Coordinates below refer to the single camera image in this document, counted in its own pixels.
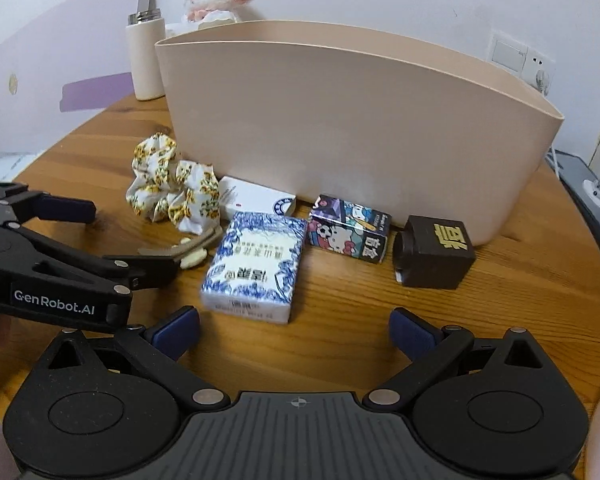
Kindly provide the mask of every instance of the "floral scrunchie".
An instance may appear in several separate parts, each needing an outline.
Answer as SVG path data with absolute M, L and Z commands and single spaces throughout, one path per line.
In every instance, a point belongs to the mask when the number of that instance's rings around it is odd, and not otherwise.
M 179 159 L 175 140 L 165 134 L 138 144 L 126 201 L 139 216 L 169 218 L 179 231 L 199 235 L 220 223 L 218 180 L 213 166 Z

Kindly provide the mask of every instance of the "wooden table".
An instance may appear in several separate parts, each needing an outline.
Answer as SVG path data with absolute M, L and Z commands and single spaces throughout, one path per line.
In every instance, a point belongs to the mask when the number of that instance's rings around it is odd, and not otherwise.
M 124 198 L 135 145 L 166 126 L 171 120 L 164 99 L 139 103 L 128 97 L 69 134 L 20 180 L 33 189 L 93 200 L 98 219 L 91 226 L 27 226 L 95 254 L 177 243 L 182 235 L 171 224 L 142 221 Z M 307 210 L 302 206 L 299 213 Z M 502 234 L 477 253 L 458 290 L 418 290 L 396 283 L 391 254 L 376 266 L 307 247 L 289 325 L 202 311 L 200 344 L 181 362 L 231 396 L 240 389 L 362 395 L 408 364 L 387 335 L 389 313 L 401 305 L 438 326 L 461 324 L 478 337 L 527 327 L 591 412 L 600 398 L 600 252 L 544 164 Z M 150 325 L 183 304 L 199 305 L 205 271 L 182 272 L 165 290 L 137 292 L 130 322 Z M 0 350 L 0 415 L 57 332 L 14 322 L 11 341 Z

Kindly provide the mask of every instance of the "thermos bottle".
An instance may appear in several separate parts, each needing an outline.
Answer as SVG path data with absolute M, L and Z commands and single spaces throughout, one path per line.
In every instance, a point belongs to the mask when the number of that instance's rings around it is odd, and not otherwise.
M 126 45 L 131 62 L 131 78 L 136 99 L 147 101 L 164 95 L 155 43 L 165 38 L 164 18 L 160 9 L 129 15 Z

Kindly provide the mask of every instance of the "black box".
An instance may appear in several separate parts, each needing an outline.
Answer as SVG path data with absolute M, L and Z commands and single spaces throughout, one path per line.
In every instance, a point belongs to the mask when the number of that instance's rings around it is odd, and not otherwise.
M 404 286 L 457 288 L 475 261 L 464 224 L 409 216 L 394 241 L 396 278 Z

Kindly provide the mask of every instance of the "cartoon packaging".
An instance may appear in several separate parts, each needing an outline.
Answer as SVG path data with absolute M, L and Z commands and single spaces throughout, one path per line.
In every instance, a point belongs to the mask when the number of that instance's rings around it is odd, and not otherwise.
M 322 194 L 309 213 L 307 240 L 328 251 L 379 264 L 390 225 L 387 213 Z

